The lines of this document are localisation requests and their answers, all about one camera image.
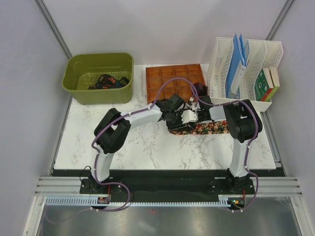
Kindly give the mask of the colourful floral patterned tie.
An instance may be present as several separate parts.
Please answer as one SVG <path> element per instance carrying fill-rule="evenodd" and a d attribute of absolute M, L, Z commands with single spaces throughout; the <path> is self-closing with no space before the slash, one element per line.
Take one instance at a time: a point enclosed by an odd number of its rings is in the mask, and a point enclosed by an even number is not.
<path fill-rule="evenodd" d="M 208 123 L 197 123 L 195 128 L 190 131 L 169 131 L 174 135 L 211 135 L 228 134 L 228 125 L 226 121 L 215 121 Z"/>

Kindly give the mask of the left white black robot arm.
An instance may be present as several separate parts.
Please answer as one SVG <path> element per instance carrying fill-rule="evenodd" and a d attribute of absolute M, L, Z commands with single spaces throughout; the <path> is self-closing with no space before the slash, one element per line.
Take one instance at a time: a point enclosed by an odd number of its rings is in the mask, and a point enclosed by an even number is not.
<path fill-rule="evenodd" d="M 149 105 L 133 111 L 119 112 L 110 109 L 94 130 L 92 148 L 96 157 L 91 175 L 91 188 L 96 193 L 104 193 L 108 188 L 109 169 L 114 154 L 124 145 L 130 130 L 147 123 L 165 121 L 176 128 L 186 128 L 197 121 L 197 103 L 193 98 L 188 104 L 173 94 L 169 99 L 155 100 Z"/>

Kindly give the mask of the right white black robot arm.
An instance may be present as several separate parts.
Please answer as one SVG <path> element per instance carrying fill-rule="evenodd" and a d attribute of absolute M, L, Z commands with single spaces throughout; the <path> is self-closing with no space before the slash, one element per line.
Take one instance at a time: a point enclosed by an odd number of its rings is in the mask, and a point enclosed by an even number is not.
<path fill-rule="evenodd" d="M 208 116 L 202 118 L 202 121 L 225 121 L 227 124 L 234 143 L 225 187 L 230 193 L 238 193 L 250 183 L 248 158 L 251 144 L 262 130 L 261 120 L 248 99 L 214 105 L 206 95 L 200 97 L 198 101 L 201 111 Z"/>

